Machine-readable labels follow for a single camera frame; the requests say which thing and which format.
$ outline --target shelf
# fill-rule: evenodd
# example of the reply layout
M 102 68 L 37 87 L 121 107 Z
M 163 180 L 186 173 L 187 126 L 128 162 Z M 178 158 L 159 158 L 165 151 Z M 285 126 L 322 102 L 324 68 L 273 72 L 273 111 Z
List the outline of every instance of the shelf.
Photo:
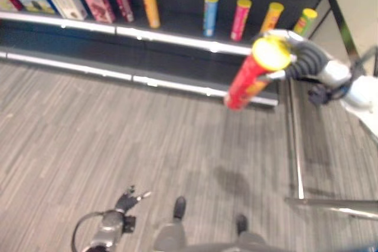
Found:
M 172 17 L 172 15 L 163 16 L 165 16 L 166 18 L 174 18 Z M 184 25 L 182 25 L 181 29 L 184 31 L 185 29 L 189 30 L 190 33 L 190 30 L 192 30 L 192 27 L 194 26 L 193 21 L 191 21 L 192 19 L 190 19 L 190 16 L 181 16 L 181 18 L 184 19 Z M 196 48 L 199 50 L 210 51 L 212 53 L 225 53 L 242 56 L 250 54 L 250 45 L 248 44 L 236 44 L 231 41 L 217 40 L 217 37 L 215 37 L 214 40 L 207 40 L 201 37 L 186 36 L 187 33 L 181 34 L 179 32 L 167 31 L 175 30 L 175 28 L 171 27 L 172 25 L 167 25 L 167 27 L 163 26 L 160 31 L 141 28 L 141 26 L 145 26 L 145 23 L 143 21 L 139 21 L 136 24 L 131 25 L 122 25 L 118 22 L 114 24 L 102 24 L 95 22 L 93 20 L 75 21 L 70 19 L 63 19 L 54 15 L 37 15 L 27 12 L 5 11 L 0 11 L 0 19 L 9 21 L 31 22 L 45 25 L 55 25 L 62 28 L 74 28 L 86 31 L 102 32 L 106 34 L 135 38 L 137 40 L 164 42 L 169 44 L 181 45 L 185 47 Z
M 118 71 L 112 71 L 108 68 L 103 68 L 103 64 L 99 64 L 94 61 L 78 60 L 76 58 L 73 59 L 70 57 L 62 57 L 35 51 L 25 51 L 16 48 L 0 47 L 0 58 L 12 61 L 20 61 L 34 66 L 53 67 L 67 71 L 75 71 L 94 76 L 101 76 L 104 78 L 129 81 L 149 87 L 162 87 L 166 89 L 188 91 L 190 93 L 201 94 L 207 97 L 223 98 L 227 94 L 226 86 L 211 83 L 206 83 L 207 86 L 200 86 L 199 82 L 196 80 L 187 80 L 177 76 L 167 76 L 154 72 L 146 73 L 132 68 L 126 69 L 126 72 L 122 69 L 118 69 Z M 252 98 L 251 102 L 274 107 L 278 105 L 278 98 L 276 98 L 274 94 L 266 93 L 264 96 L 258 95 Z

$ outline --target blue can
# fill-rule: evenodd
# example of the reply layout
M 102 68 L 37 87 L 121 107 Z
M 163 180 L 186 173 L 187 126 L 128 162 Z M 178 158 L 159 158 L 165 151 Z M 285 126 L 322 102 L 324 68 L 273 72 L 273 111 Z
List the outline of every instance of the blue can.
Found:
M 205 37 L 211 37 L 214 35 L 218 1 L 219 0 L 205 0 L 203 17 L 203 34 Z

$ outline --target striped carpet floor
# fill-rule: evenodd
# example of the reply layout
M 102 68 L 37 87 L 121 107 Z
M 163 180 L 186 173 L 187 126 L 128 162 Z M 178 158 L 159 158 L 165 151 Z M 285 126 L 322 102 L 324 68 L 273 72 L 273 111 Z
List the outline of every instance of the striped carpet floor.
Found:
M 307 197 L 377 198 L 376 145 L 338 104 L 303 101 L 306 88 L 296 86 Z M 70 251 L 76 221 L 112 208 L 130 184 L 153 195 L 133 209 L 136 231 L 118 251 L 151 251 L 179 195 L 192 244 L 233 241 L 239 212 L 280 248 L 378 240 L 378 222 L 284 202 L 293 186 L 285 115 L 284 103 L 231 112 L 216 99 L 2 62 L 0 251 Z M 80 247 L 96 223 L 79 231 Z

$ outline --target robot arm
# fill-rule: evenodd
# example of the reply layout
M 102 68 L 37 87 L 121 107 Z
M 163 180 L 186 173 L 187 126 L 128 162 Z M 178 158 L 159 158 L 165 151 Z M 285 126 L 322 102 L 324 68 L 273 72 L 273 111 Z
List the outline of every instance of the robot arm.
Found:
M 341 105 L 363 122 L 373 138 L 378 138 L 378 78 L 365 76 L 359 66 L 348 68 L 292 31 L 270 30 L 262 37 L 279 39 L 287 44 L 293 55 L 292 64 L 284 70 L 265 74 L 266 80 L 317 79 L 321 84 L 309 91 L 311 102 L 327 104 L 330 100 L 340 99 Z
M 150 196 L 151 192 L 146 192 L 140 196 L 133 196 L 134 186 L 130 187 L 118 199 L 114 209 L 105 212 L 93 212 L 82 217 L 73 232 L 71 239 L 71 250 L 76 249 L 76 232 L 80 224 L 89 218 L 102 216 L 101 223 L 93 236 L 88 247 L 83 252 L 114 252 L 123 233 L 134 231 L 136 218 L 126 215 L 139 201 Z

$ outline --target green can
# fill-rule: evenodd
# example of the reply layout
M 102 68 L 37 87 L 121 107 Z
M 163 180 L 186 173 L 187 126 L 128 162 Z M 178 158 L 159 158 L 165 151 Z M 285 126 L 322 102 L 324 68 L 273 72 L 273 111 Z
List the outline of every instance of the green can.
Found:
M 297 33 L 298 35 L 304 35 L 317 16 L 318 16 L 318 13 L 315 10 L 311 8 L 303 9 L 302 16 L 299 18 L 298 22 L 295 24 L 293 31 Z

